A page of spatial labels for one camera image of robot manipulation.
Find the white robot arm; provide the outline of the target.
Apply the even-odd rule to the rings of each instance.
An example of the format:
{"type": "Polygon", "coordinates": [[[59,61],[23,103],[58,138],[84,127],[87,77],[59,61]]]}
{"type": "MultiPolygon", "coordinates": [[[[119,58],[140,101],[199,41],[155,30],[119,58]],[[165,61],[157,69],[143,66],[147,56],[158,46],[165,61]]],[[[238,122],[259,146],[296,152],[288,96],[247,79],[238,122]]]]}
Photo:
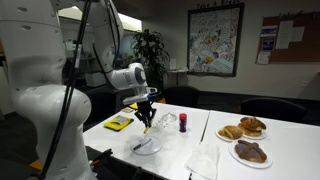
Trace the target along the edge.
{"type": "Polygon", "coordinates": [[[37,154],[43,165],[38,180],[95,180],[83,141],[83,123],[91,112],[86,94],[64,84],[67,60],[58,12],[75,6],[82,11],[81,26],[94,32],[96,58],[117,90],[132,88],[124,100],[136,103],[136,116],[147,127],[156,110],[143,66],[132,63],[115,70],[107,53],[123,35],[112,0],[0,0],[0,36],[4,47],[12,103],[16,112],[37,130],[37,154]]]}

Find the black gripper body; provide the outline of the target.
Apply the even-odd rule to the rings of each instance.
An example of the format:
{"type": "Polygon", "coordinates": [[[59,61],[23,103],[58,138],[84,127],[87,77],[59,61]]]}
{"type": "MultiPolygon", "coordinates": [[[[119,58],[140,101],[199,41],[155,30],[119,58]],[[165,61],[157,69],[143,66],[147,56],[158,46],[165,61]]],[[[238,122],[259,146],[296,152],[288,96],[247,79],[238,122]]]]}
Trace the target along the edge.
{"type": "Polygon", "coordinates": [[[152,107],[152,101],[138,102],[138,110],[135,112],[135,116],[140,120],[151,121],[156,113],[156,109],[152,107]]]}

